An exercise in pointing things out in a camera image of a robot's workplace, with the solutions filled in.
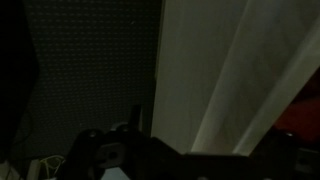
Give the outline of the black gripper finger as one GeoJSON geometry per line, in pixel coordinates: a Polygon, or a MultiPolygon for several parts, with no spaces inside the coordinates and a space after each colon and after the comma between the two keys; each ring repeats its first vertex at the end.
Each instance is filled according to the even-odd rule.
{"type": "Polygon", "coordinates": [[[141,106],[134,105],[131,109],[129,126],[131,129],[138,129],[140,123],[141,106]]]}

